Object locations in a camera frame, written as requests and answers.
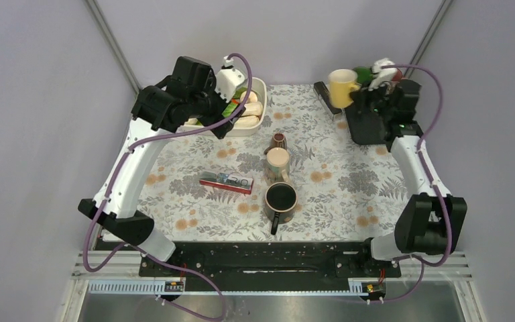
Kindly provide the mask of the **cream christmas mug green inside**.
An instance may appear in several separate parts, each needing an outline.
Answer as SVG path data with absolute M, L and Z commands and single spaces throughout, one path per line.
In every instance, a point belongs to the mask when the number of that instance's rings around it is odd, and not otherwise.
M 356 82 L 360 85 L 363 85 L 366 82 L 370 83 L 374 79 L 370 67 L 358 66 L 353 68 L 353 71 L 357 74 Z

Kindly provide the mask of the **yellow mug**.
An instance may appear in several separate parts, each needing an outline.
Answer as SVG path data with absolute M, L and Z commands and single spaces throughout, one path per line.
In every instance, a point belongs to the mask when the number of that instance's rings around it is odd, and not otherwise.
M 331 105 L 337 109 L 345 109 L 352 105 L 351 93 L 360 89 L 357 73 L 351 69 L 338 69 L 328 75 L 328 80 Z

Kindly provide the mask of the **black interior mug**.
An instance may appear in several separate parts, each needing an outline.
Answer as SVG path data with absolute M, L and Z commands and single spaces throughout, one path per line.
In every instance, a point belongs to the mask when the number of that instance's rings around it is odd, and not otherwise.
M 294 217 L 298 196 L 296 189 L 286 182 L 276 182 L 265 193 L 265 214 L 271 221 L 270 233 L 276 235 L 281 224 Z

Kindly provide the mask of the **pink ghost pattern mug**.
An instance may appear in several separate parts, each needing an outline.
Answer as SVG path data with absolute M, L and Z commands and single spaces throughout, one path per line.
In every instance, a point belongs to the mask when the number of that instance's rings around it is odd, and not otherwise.
M 392 77 L 392 82 L 397 83 L 397 82 L 401 81 L 403 78 L 404 78 L 404 75 L 403 75 L 402 71 L 399 68 L 397 68 L 395 75 Z

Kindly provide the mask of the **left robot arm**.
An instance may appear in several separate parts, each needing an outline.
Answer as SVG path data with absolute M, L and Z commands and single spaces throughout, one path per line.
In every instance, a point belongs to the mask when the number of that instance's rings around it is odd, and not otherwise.
M 156 268 L 166 276 L 177 273 L 181 258 L 176 246 L 154 220 L 137 208 L 139 195 L 163 147 L 174 138 L 210 131 L 223 139 L 244 112 L 242 103 L 229 117 L 223 115 L 243 85 L 252 86 L 250 66 L 245 72 L 232 53 L 218 71 L 210 64 L 180 56 L 172 74 L 139 91 L 131 109 L 125 141 L 104 185 L 91 199 L 82 199 L 78 210 L 123 243 L 156 258 Z

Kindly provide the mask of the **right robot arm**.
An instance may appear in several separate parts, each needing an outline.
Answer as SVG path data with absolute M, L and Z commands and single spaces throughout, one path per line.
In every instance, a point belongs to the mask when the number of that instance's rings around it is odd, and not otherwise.
M 467 203 L 443 184 L 426 149 L 424 133 L 414 120 L 421 86 L 403 78 L 396 84 L 384 82 L 376 89 L 369 83 L 350 96 L 353 106 L 378 115 L 380 137 L 399 165 L 410 198 L 393 232 L 375 237 L 368 252 L 357 261 L 361 273 L 375 276 L 384 261 L 422 255 L 438 255 L 435 266 L 453 253 L 467 213 Z

